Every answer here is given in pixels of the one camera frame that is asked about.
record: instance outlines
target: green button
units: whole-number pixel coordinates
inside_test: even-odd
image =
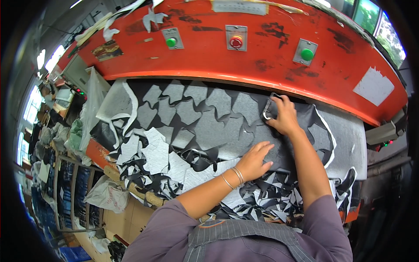
[[[310,49],[305,48],[301,51],[301,58],[303,58],[305,61],[310,61],[313,59],[313,57],[314,54]]]
[[[176,42],[177,42],[176,39],[169,38],[169,39],[166,40],[166,45],[168,47],[174,47],[176,45]]]

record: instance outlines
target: purple shirt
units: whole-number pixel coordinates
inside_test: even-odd
[[[122,261],[183,261],[188,234],[197,225],[199,222],[188,215],[182,204],[172,199],[153,213],[145,230],[126,249]],[[311,204],[304,213],[303,233],[295,235],[316,261],[352,261],[351,246],[332,196],[323,196]],[[288,248],[275,240],[238,237],[207,244],[204,261],[295,260]]]

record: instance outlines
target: bangle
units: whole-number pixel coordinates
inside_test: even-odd
[[[235,166],[233,166],[231,169],[238,176],[238,180],[240,181],[241,185],[244,186],[244,178],[243,178],[243,175],[241,174],[240,170],[238,170]]]
[[[231,189],[232,189],[232,190],[234,190],[234,188],[230,185],[230,183],[229,183],[229,182],[227,182],[227,180],[225,179],[224,174],[221,174],[221,177],[222,177],[222,179],[224,179],[224,181],[227,183],[227,185],[228,185],[229,187],[231,187]]]

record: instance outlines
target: blue crate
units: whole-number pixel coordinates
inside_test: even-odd
[[[80,262],[90,260],[91,257],[81,246],[78,247],[60,247],[61,257],[67,262]]]

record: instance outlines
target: button plate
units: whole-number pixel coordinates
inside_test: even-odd
[[[247,51],[247,26],[225,25],[225,33],[228,50]]]
[[[312,41],[308,41],[308,40],[300,38],[300,41],[298,42],[297,50],[295,51],[294,58],[292,60],[294,62],[309,66],[311,64],[311,61],[316,56],[317,46],[318,46],[318,44],[313,43]],[[312,60],[306,61],[301,57],[301,52],[304,49],[309,49],[313,52],[314,58]]]
[[[170,50],[172,50],[172,49],[183,49],[184,48],[183,47],[183,42],[182,42],[182,39],[181,39],[181,36],[179,34],[179,31],[178,31],[177,27],[164,29],[164,30],[161,30],[161,32],[163,33],[163,37],[164,37],[164,40],[165,40],[166,44],[167,44],[167,40],[170,39],[170,38],[174,38],[176,40],[176,44],[174,46],[172,46],[172,47],[168,46],[168,48]]]

